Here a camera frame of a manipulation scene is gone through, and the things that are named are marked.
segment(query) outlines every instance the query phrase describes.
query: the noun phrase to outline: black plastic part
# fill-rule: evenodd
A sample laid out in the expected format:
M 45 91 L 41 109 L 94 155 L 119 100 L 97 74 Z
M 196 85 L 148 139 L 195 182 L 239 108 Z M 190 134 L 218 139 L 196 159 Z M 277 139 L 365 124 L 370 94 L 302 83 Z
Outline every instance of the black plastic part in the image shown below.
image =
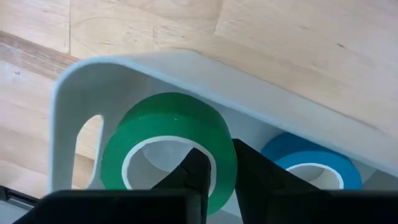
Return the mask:
M 0 186 L 0 200 L 8 201 L 13 199 L 17 202 L 24 203 L 26 205 L 35 206 L 39 201 L 37 198 L 20 193 L 16 190 L 11 190 L 7 187 Z
M 244 224 L 398 223 L 398 192 L 320 190 L 234 139 Z
M 235 191 L 243 223 L 268 223 L 269 216 L 272 215 L 268 210 L 272 210 L 271 202 L 277 193 L 321 192 L 275 165 L 241 140 L 234 139 L 233 142 L 238 157 Z M 299 207 L 301 202 L 291 203 Z
M 201 195 L 201 223 L 206 223 L 208 193 L 210 186 L 210 162 L 206 155 L 193 148 L 180 165 L 153 189 L 184 187 Z
M 197 149 L 152 190 L 66 190 L 15 224 L 206 223 L 210 163 Z
M 238 158 L 235 190 L 244 224 L 398 223 L 396 191 L 320 190 L 242 141 L 233 142 Z M 15 223 L 205 224 L 209 183 L 208 158 L 194 149 L 152 190 L 55 192 Z M 0 197 L 10 195 L 12 191 L 0 189 Z

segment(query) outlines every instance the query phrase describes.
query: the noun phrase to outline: wooden surface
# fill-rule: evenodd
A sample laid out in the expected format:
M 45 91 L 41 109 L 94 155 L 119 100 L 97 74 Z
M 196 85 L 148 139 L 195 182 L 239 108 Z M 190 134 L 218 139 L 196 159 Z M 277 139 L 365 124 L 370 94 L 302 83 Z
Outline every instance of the wooden surface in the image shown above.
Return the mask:
M 21 179 L 0 184 L 46 178 L 51 86 L 94 55 L 192 49 L 398 141 L 397 24 L 396 0 L 1 0 L 1 30 L 50 49 L 1 33 L 0 172 Z M 98 121 L 88 127 L 77 187 Z
M 41 197 L 47 190 L 49 113 L 52 86 L 77 59 L 0 32 L 0 185 Z M 91 178 L 98 119 L 78 137 L 75 188 Z

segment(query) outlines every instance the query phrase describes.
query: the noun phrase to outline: masking tape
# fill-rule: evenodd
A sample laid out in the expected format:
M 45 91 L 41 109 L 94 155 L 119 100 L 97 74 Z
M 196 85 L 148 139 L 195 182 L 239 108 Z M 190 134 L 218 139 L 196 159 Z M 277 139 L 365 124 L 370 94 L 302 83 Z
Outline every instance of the masking tape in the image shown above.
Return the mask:
M 210 215 L 218 211 L 235 188 L 237 162 L 233 142 L 217 110 L 181 93 L 150 96 L 126 113 L 103 153 L 101 180 L 105 188 L 131 189 L 127 179 L 130 158 L 145 144 L 159 141 L 184 142 L 209 157 L 207 212 Z
M 275 137 L 261 154 L 295 175 L 300 173 L 297 176 L 321 170 L 316 179 L 309 181 L 321 189 L 362 189 L 361 175 L 346 156 L 293 134 Z

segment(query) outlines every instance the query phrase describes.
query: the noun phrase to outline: blue tape roll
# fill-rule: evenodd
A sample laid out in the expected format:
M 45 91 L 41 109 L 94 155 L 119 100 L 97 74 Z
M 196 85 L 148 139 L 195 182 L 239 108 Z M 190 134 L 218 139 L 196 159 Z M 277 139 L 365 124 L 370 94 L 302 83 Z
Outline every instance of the blue tape roll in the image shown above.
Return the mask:
M 343 181 L 343 189 L 362 189 L 361 176 L 345 156 L 290 133 L 281 134 L 266 144 L 261 154 L 288 169 L 298 164 L 321 164 L 335 170 Z

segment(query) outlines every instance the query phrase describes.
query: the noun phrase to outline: green tape roll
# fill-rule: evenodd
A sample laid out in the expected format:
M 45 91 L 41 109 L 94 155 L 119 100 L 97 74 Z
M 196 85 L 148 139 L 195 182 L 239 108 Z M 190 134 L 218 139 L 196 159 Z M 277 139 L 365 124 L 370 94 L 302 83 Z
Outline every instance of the green tape roll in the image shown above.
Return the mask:
M 101 161 L 106 189 L 131 189 L 127 168 L 132 155 L 156 141 L 181 141 L 205 153 L 211 164 L 207 214 L 217 212 L 235 188 L 237 162 L 228 127 L 211 106 L 181 93 L 161 93 L 133 106 L 111 137 Z

